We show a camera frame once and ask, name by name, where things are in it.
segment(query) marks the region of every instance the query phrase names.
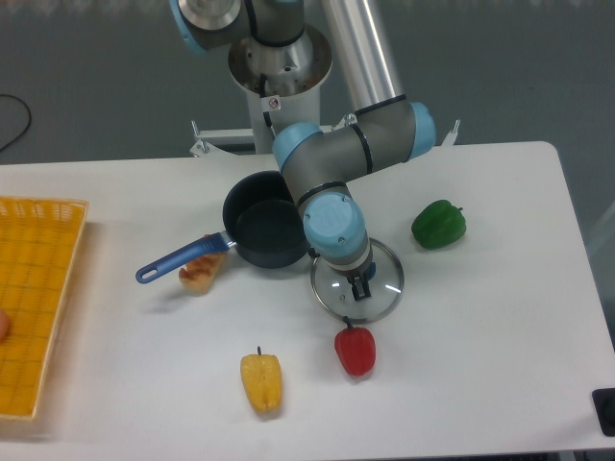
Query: light blue joint cap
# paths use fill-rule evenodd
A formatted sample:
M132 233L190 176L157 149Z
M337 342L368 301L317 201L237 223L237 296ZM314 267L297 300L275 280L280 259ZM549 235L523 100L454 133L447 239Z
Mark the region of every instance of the light blue joint cap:
M423 103L410 103L414 111L414 145L412 146L411 158L417 158L429 152L435 146L435 124L431 118L430 111Z
M205 55L207 50L199 45L187 26L184 23L184 18L182 17L182 13L180 12L180 4L178 0L169 0L169 5L171 6L171 12L173 12L173 17L175 18L175 23L177 24L180 33L182 34L182 38L184 39L185 46L194 53L195 55Z
M365 218L347 195L323 192L309 202L304 213L307 241L324 258L351 255L363 241Z
M282 171L284 164L299 145L313 134L322 133L315 123L299 122L284 128L273 141L273 155Z

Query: glass lid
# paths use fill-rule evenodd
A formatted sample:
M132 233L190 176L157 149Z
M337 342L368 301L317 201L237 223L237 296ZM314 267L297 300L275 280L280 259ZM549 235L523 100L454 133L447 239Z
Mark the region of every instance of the glass lid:
M371 298L355 301L351 284L322 257L316 257L311 267L311 287L320 304L340 320L348 316L353 324L376 322L388 315L404 290L404 269L398 257L380 241L371 238L370 242L375 269L369 280Z

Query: gray floor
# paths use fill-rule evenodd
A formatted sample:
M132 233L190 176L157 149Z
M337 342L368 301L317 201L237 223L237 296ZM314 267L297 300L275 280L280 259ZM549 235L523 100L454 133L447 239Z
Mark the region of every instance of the gray floor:
M386 0L381 12L439 139L460 118L459 143L551 142L587 238L615 200L615 0ZM329 33L317 3L307 18ZM190 55L166 0L0 0L0 93L33 114L0 164L185 157L192 118L247 128L226 53ZM350 108L338 66L322 95L323 123L337 122ZM0 145L24 122L0 99ZM612 337L614 260L615 238L591 259Z

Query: blue pot handle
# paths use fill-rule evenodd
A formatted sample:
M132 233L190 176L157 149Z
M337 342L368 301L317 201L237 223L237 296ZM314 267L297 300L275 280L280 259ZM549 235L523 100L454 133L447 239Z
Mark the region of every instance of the blue pot handle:
M178 267L193 261L197 257L209 255L211 253L226 252L235 242L226 232L218 232L207 237L187 244L185 247L160 258L145 267L136 271L136 281L139 283L149 283L155 279L174 271Z

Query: black pot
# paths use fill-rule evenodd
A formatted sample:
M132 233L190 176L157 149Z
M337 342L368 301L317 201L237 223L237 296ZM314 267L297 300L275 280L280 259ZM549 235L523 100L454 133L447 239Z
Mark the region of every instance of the black pot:
M282 175L262 171L238 182L222 207L225 231L200 238L136 271L149 283L197 257L235 246L246 261L275 269L298 261L308 251L303 223Z

